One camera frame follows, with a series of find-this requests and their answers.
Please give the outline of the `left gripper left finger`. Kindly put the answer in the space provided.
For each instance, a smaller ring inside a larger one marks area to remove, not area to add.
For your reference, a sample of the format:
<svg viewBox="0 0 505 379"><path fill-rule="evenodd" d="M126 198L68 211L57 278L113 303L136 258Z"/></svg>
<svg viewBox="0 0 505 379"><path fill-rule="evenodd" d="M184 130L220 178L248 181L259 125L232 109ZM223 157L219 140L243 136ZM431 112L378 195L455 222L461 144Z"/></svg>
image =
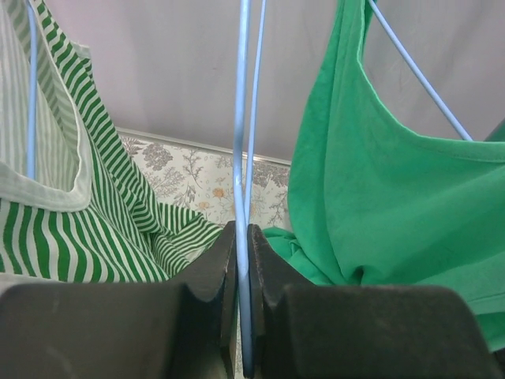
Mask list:
<svg viewBox="0 0 505 379"><path fill-rule="evenodd" d="M232 378L235 226L162 283L23 283L1 297L4 378Z"/></svg>

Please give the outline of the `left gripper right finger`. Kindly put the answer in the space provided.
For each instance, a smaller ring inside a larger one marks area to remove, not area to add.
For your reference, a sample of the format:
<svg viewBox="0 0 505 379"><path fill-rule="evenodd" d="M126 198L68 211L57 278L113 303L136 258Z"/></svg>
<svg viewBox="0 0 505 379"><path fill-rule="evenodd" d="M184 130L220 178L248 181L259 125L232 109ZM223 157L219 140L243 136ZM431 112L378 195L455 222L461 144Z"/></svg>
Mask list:
<svg viewBox="0 0 505 379"><path fill-rule="evenodd" d="M469 307L434 286L317 286L248 230L252 345L264 378L501 378Z"/></svg>

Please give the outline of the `blue wire hanger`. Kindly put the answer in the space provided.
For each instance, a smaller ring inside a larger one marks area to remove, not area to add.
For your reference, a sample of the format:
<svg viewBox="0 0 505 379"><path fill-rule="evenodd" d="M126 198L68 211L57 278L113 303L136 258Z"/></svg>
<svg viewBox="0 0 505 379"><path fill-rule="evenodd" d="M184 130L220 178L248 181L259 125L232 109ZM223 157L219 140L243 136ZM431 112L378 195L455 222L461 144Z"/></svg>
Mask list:
<svg viewBox="0 0 505 379"><path fill-rule="evenodd" d="M264 38L264 24L267 3L260 8L260 24L256 45L256 60L252 81L252 99L249 119L248 148L243 149L245 135L245 112L247 95L249 21L251 2L240 1L238 52L236 69L236 90L234 101L234 143L233 143L233 191L236 254L238 263L238 294L241 329L241 356L245 378L255 376L253 346L253 312L250 290L249 251L247 230L253 186L253 162L255 152L256 115L260 82L260 65Z"/></svg>

